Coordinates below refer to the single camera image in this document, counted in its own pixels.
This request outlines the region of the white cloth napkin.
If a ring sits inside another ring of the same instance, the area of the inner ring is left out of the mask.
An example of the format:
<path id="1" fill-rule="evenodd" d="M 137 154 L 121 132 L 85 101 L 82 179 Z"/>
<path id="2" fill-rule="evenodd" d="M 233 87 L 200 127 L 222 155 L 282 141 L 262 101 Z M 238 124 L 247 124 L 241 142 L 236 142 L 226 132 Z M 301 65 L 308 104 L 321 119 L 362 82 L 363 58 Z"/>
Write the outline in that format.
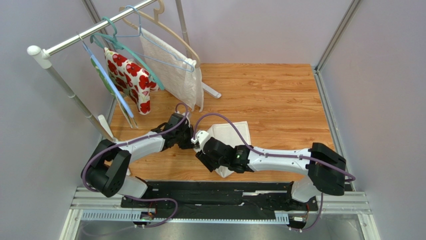
<path id="1" fill-rule="evenodd" d="M 231 126 L 229 123 L 216 123 L 211 125 L 211 127 L 205 131 L 202 135 L 208 135 L 210 138 L 215 138 L 226 145 L 232 147 L 237 145 L 244 145 L 244 142 L 247 142 L 248 145 L 251 144 L 251 136 L 249 131 L 249 126 L 247 121 L 234 122 L 234 126 Z M 203 138 L 199 136 L 192 136 L 191 142 L 194 144 L 194 150 L 196 152 L 200 151 L 204 145 L 201 145 Z M 216 172 L 220 177 L 227 178 L 234 171 L 229 170 L 225 166 L 220 166 L 213 172 Z"/>

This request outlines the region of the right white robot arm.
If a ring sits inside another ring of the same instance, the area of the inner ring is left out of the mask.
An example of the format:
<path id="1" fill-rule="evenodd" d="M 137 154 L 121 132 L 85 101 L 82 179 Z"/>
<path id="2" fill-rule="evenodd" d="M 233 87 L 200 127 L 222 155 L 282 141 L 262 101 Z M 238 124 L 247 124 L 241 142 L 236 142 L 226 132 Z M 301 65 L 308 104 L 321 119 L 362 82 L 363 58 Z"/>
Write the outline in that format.
<path id="1" fill-rule="evenodd" d="M 303 175 L 289 187 L 292 200 L 306 203 L 320 194 L 342 196 L 346 184 L 346 160 L 324 145 L 314 142 L 310 148 L 273 150 L 251 145 L 230 146 L 206 131 L 191 139 L 196 157 L 211 172 L 219 167 L 245 172 L 280 171 Z"/>

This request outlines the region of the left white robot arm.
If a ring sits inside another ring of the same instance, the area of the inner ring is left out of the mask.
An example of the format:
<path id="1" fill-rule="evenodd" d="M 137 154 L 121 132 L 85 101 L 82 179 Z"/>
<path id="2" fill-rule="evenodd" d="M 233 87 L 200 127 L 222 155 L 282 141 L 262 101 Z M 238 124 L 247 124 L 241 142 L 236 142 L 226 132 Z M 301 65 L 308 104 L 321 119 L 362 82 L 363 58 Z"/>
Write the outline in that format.
<path id="1" fill-rule="evenodd" d="M 167 122 L 141 137 L 120 142 L 104 139 L 98 143 L 83 168 L 82 182 L 88 190 L 107 198 L 115 195 L 143 198 L 150 186 L 144 180 L 128 175 L 129 165 L 173 146 L 192 149 L 193 133 L 188 115 L 175 112 Z"/>

